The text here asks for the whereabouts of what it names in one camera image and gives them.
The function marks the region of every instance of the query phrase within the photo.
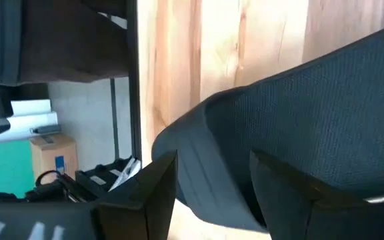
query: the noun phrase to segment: office chair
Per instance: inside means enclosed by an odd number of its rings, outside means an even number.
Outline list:
[[[265,232],[253,148],[360,199],[384,195],[384,30],[214,94],[168,126],[152,156],[178,150],[177,198],[200,219]]]

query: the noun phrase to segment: teal surface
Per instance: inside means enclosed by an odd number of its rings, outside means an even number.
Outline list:
[[[0,192],[24,197],[34,186],[28,141],[0,143]]]

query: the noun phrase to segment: black cable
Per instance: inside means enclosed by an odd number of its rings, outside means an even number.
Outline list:
[[[37,178],[37,180],[36,180],[36,182],[35,182],[35,186],[36,186],[36,187],[41,186],[41,185],[42,185],[42,183],[41,183],[42,179],[43,179],[45,176],[47,176],[48,174],[50,174],[50,173],[56,173],[57,176],[59,176],[59,177],[61,176],[60,172],[58,172],[58,171],[56,171],[56,170],[45,171],[45,172],[43,172],[43,173]]]

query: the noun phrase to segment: desk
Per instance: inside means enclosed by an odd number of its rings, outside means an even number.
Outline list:
[[[384,0],[139,0],[141,153],[208,96],[384,28]],[[203,223],[176,203],[172,239],[267,239]]]

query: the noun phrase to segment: blue label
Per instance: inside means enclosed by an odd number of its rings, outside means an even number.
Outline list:
[[[65,158],[64,156],[58,156],[55,158],[56,171],[61,174],[65,174]]]

